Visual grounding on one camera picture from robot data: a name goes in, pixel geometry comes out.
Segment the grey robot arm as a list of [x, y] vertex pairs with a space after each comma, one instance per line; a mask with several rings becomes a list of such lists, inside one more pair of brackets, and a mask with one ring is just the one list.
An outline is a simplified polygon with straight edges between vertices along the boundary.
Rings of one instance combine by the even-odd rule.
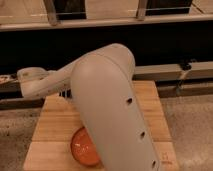
[[133, 53], [113, 43], [56, 71], [17, 71], [21, 94], [39, 99], [69, 90], [106, 171], [164, 171], [135, 95]]

